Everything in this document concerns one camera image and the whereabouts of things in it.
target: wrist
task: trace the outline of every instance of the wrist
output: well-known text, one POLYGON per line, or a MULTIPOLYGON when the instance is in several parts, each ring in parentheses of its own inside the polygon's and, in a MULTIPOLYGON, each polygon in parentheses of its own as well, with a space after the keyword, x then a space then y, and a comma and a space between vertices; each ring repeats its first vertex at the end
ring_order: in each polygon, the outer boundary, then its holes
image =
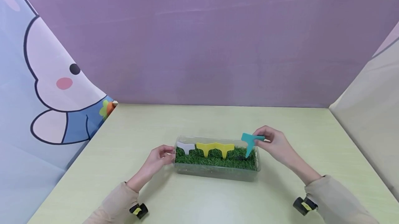
POLYGON ((141 188, 150 181, 150 179, 151 177, 148 177, 144 173, 139 171, 126 182, 126 186, 134 192, 138 193, 141 188))
POLYGON ((309 185, 315 180, 320 179, 322 176, 315 171, 307 162, 305 162, 300 156, 298 156, 295 161, 293 161, 289 166, 305 185, 309 185))

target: black wrist device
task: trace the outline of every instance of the black wrist device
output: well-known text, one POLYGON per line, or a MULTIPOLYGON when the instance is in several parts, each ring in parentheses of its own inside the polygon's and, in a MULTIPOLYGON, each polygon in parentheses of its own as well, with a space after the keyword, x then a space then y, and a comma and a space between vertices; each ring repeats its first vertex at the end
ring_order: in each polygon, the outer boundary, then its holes
POLYGON ((298 197, 293 204, 294 208, 299 211, 303 216, 307 215, 309 211, 318 208, 317 204, 305 197, 304 199, 298 197))
POLYGON ((145 214, 149 212, 149 210, 144 205, 144 203, 141 205, 137 203, 136 205, 132 206, 131 209, 129 209, 129 212, 136 215, 137 218, 142 219, 145 216, 145 214))

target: hand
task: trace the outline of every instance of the hand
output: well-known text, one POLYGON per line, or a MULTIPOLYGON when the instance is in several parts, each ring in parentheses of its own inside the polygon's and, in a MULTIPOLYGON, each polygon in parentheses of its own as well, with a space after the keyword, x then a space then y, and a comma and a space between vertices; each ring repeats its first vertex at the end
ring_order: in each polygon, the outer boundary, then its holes
POLYGON ((164 165, 171 164, 175 159, 174 147, 161 145, 150 152, 147 160, 144 162, 140 170, 130 180, 126 182, 126 185, 139 192, 144 185, 152 179, 152 176, 156 174, 164 165))
POLYGON ((270 142, 255 140, 255 145, 266 150, 273 158, 291 169, 305 185, 322 177, 296 153, 283 132, 265 125, 257 129, 254 135, 264 136, 269 140, 270 142))
POLYGON ((270 142, 255 140, 255 145, 266 150, 274 159, 290 167, 300 157, 291 147, 284 133, 273 129, 272 127, 263 126, 254 132, 256 136, 264 136, 270 142))

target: clear plastic container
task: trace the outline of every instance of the clear plastic container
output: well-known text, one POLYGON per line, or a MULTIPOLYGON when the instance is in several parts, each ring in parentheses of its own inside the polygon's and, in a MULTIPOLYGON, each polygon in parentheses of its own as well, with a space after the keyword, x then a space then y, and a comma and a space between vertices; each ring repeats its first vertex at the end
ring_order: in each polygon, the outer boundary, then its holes
MULTIPOLYGON (((179 136, 176 140, 175 148, 177 147, 177 142, 181 143, 221 143, 221 144, 234 144, 238 147, 247 147, 247 143, 241 140, 222 140, 222 139, 212 139, 212 138, 201 138, 201 137, 184 137, 179 136)), ((260 171, 260 160, 259 151, 257 147, 255 150, 255 162, 256 170, 249 169, 236 169, 236 168, 226 168, 218 166, 209 166, 202 164, 187 164, 187 163, 174 163, 174 169, 178 174, 189 174, 202 177, 214 177, 221 179, 230 180, 241 180, 252 182, 258 175, 260 171)))

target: finger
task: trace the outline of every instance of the finger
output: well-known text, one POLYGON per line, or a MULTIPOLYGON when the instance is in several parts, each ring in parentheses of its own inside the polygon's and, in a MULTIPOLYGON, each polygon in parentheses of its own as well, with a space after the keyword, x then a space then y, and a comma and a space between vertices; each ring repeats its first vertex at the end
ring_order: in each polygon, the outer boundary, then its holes
POLYGON ((267 152, 269 151, 270 145, 272 145, 269 142, 263 142, 260 140, 255 140, 255 145, 258 146, 259 148, 262 148, 264 150, 266 150, 267 152))
POLYGON ((175 154, 166 155, 161 159, 163 165, 171 164, 173 160, 176 158, 175 154))
POLYGON ((168 146, 168 145, 161 145, 161 146, 158 146, 157 148, 155 148, 154 150, 157 150, 159 153, 161 153, 163 151, 169 151, 169 153, 172 153, 171 151, 174 150, 174 147, 168 146))
POLYGON ((269 138, 272 138, 275 135, 275 133, 277 132, 277 130, 273 129, 272 127, 268 127, 267 125, 260 127, 259 129, 255 130, 254 134, 255 136, 264 136, 264 137, 268 137, 267 139, 270 140, 269 138))
POLYGON ((170 155, 170 154, 174 154, 174 151, 170 151, 170 152, 168 152, 168 151, 162 151, 162 152, 159 154, 159 156, 160 156, 161 158, 164 158, 165 156, 168 156, 168 155, 170 155))

